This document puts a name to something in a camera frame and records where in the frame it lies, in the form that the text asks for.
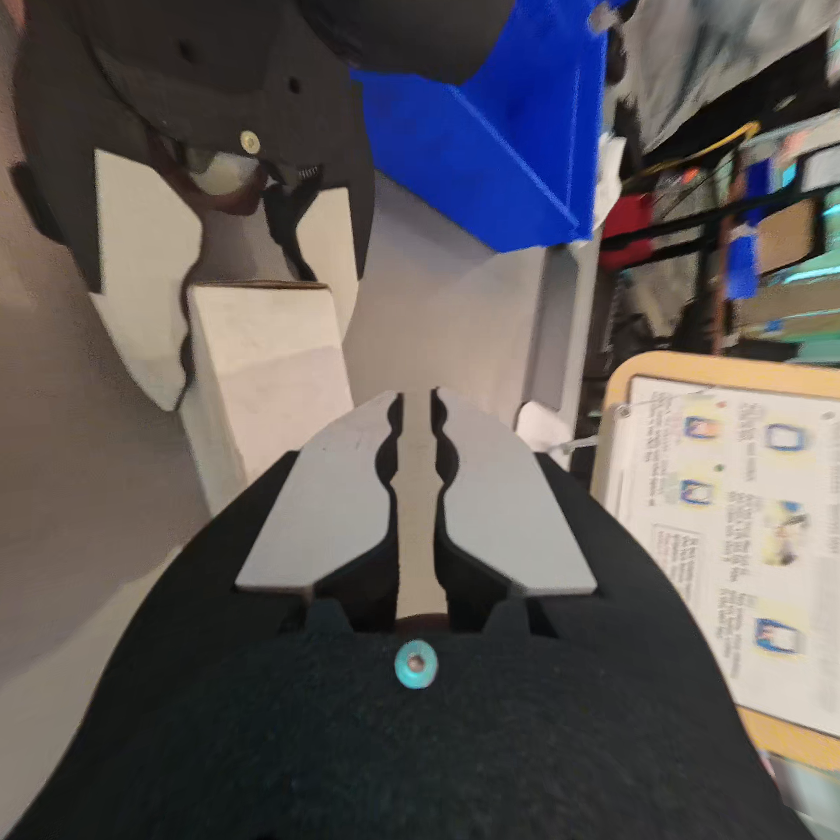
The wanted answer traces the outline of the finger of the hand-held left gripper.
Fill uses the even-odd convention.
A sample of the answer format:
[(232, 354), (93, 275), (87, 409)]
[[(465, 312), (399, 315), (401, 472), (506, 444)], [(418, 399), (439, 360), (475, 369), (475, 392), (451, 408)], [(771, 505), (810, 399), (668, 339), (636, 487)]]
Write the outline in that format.
[(91, 301), (133, 382), (171, 413), (186, 386), (183, 283), (203, 227), (149, 166), (104, 150), (93, 160), (101, 286)]
[(347, 190), (272, 184), (262, 198), (272, 245), (268, 278), (327, 287), (344, 340), (360, 285)]

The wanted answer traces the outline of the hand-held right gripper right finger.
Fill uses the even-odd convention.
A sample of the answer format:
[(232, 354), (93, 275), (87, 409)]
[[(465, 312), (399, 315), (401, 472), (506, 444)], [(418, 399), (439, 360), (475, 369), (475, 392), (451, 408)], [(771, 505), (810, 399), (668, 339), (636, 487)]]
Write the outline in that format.
[(430, 396), (443, 548), (521, 595), (592, 594), (594, 574), (535, 453), (451, 389)]

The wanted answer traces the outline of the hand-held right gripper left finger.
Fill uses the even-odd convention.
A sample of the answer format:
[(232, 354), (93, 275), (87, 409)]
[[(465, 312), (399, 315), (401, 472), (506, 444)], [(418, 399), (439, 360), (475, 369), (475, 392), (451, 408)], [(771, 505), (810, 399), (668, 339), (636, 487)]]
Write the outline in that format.
[(332, 421), (294, 466), (235, 580), (251, 592), (313, 595), (316, 586), (385, 545), (403, 395), (386, 391)]

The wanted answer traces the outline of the white cardboard mailer box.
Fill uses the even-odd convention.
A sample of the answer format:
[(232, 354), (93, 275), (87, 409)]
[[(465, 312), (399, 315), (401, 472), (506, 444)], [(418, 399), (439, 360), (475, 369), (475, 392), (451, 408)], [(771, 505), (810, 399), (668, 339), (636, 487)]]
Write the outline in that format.
[(311, 282), (194, 285), (180, 417), (207, 509), (353, 409), (333, 294)]

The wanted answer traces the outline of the blue plastic storage bin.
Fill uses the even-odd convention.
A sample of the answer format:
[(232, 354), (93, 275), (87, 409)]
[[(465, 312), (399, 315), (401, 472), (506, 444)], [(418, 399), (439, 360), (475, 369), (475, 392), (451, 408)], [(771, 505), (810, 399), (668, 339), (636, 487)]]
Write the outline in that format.
[(607, 34), (598, 2), (514, 2), (460, 85), (352, 70), (374, 167), (501, 253), (592, 236)]

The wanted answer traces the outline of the person's left hand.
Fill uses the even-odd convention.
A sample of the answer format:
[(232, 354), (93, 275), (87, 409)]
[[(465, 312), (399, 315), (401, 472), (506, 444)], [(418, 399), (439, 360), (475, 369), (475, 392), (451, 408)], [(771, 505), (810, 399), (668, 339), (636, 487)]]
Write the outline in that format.
[(262, 167), (257, 167), (245, 185), (221, 195), (212, 195), (187, 175), (177, 165), (157, 169), (163, 181), (190, 207), (198, 216), (217, 212), (230, 216), (250, 216), (254, 214), (261, 201), (261, 196), (268, 183), (268, 174)]

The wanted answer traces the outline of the red bag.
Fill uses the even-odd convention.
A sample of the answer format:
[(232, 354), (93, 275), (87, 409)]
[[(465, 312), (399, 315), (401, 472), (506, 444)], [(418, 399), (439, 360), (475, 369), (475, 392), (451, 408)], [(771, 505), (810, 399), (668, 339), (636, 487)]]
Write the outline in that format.
[(653, 223), (654, 204), (655, 196), (650, 192), (626, 194), (617, 200), (603, 226), (598, 259), (602, 270), (616, 272), (640, 263), (654, 253), (655, 248), (650, 238), (636, 239), (622, 248), (606, 249), (604, 246), (608, 238), (650, 226)]

